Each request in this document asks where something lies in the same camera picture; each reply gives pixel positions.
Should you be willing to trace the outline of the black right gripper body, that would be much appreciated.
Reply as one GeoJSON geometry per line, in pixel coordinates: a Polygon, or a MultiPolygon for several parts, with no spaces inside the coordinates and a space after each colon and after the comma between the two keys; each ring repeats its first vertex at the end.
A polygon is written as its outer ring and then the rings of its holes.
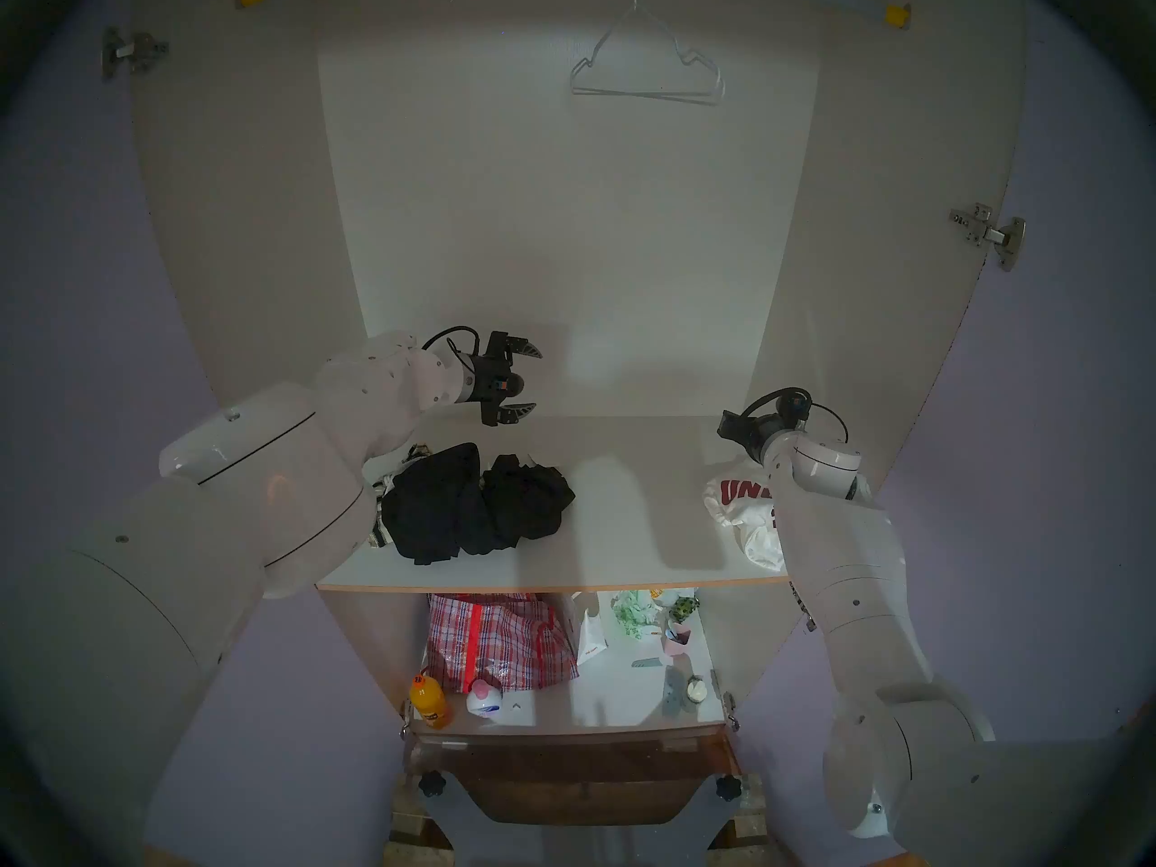
{"type": "Polygon", "coordinates": [[[812,397],[759,397],[741,414],[722,412],[720,438],[738,444],[753,462],[764,464],[771,442],[802,430],[810,412],[812,397]]]}

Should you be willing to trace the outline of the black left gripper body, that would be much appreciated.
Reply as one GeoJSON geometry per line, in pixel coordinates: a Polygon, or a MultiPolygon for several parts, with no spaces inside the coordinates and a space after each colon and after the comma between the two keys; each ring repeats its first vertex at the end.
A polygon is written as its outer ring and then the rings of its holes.
{"type": "Polygon", "coordinates": [[[506,362],[506,334],[491,333],[484,353],[465,355],[454,349],[455,358],[462,365],[462,385],[455,403],[480,405],[481,422],[497,425],[496,407],[510,398],[523,394],[525,380],[513,369],[513,361],[506,362]]]}

